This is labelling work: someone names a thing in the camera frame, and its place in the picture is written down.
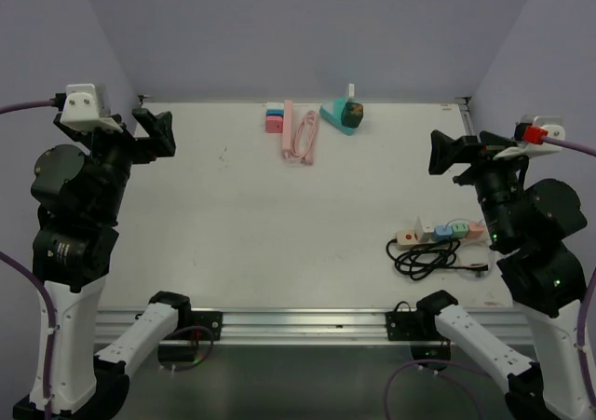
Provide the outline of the beige power strip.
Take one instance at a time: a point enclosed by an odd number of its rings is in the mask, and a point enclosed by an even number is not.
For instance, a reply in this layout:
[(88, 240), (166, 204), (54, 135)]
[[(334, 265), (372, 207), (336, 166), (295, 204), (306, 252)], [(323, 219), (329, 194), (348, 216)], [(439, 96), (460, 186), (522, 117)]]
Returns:
[[(399, 251), (406, 251), (414, 246), (419, 245), (435, 245), (437, 241), (433, 236), (430, 236), (426, 241), (421, 240), (414, 230), (400, 230), (395, 235), (397, 248)], [(483, 230), (478, 237), (463, 237), (459, 238), (461, 245), (486, 243), (490, 240), (488, 232)]]

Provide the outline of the blue plug adapter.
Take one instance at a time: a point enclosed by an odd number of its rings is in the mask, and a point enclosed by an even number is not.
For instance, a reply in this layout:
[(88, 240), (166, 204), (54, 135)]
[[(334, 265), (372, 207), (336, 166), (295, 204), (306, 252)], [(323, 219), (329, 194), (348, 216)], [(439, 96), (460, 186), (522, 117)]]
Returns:
[(283, 109), (267, 109), (265, 111), (266, 117), (283, 117), (284, 110)]

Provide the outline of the pink plug adapter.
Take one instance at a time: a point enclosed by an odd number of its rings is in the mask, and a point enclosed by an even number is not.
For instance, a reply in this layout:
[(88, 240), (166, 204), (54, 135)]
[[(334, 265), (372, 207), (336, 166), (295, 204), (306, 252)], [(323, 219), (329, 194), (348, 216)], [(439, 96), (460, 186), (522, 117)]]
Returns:
[(266, 133), (281, 134), (283, 132), (283, 117), (281, 115), (267, 115), (264, 129)]

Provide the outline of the pink power strip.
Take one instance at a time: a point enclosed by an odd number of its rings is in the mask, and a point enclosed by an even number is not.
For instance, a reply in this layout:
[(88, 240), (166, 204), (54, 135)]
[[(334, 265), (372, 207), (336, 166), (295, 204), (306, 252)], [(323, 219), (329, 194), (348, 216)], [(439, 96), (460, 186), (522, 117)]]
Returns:
[(293, 102), (286, 100), (284, 102), (283, 117), (282, 117), (282, 137), (281, 137), (281, 153), (284, 159), (289, 160), (291, 157), (291, 143), (292, 143), (292, 122), (293, 122)]

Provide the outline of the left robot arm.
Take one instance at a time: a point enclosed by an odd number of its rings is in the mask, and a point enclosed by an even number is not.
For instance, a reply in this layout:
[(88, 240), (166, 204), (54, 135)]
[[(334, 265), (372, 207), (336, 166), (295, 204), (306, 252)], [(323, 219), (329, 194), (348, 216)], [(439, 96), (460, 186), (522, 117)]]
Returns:
[(193, 330), (188, 297), (161, 291), (116, 341), (94, 347), (130, 171), (176, 151), (171, 113), (137, 108), (132, 114), (145, 130), (142, 138), (131, 135), (118, 115), (79, 128), (57, 114), (54, 123), (69, 142), (35, 163), (31, 193), (39, 204), (39, 230), (25, 275), (38, 290), (42, 326), (34, 387), (14, 405), (16, 419), (113, 418), (159, 342)]

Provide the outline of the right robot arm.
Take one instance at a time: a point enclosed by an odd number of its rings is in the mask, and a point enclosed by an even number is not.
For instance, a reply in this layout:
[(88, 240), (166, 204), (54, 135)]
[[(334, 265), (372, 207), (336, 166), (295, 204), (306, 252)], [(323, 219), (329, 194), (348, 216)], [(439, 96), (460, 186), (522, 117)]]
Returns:
[(586, 319), (595, 284), (564, 245), (587, 221), (568, 184), (522, 184), (532, 157), (564, 147), (562, 129), (523, 124), (510, 139), (485, 131), (457, 139), (433, 131), (430, 139), (430, 174), (465, 166), (454, 182), (476, 190), (491, 249), (500, 254), (498, 268), (527, 320), (535, 356), (510, 349), (446, 291), (417, 303), (416, 330), (455, 342), (499, 385), (517, 419), (593, 418), (595, 364)]

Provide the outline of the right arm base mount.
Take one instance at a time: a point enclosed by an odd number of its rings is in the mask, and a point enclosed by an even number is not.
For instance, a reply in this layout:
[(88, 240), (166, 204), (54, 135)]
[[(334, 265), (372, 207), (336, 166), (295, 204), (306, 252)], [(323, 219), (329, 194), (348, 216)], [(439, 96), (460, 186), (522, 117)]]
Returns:
[(385, 319), (387, 339), (408, 343), (414, 360), (451, 359), (451, 341), (430, 325), (431, 318), (425, 312), (400, 301), (392, 310), (385, 312)]

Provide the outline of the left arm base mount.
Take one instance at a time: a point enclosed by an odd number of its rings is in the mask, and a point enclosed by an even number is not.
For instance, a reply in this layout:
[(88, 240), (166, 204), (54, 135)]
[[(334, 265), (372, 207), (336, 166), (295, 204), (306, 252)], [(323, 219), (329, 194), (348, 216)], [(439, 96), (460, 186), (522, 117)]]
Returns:
[(159, 363), (174, 365), (177, 372), (203, 363), (221, 339), (223, 317), (221, 311), (193, 311), (190, 323), (169, 334), (158, 346)]

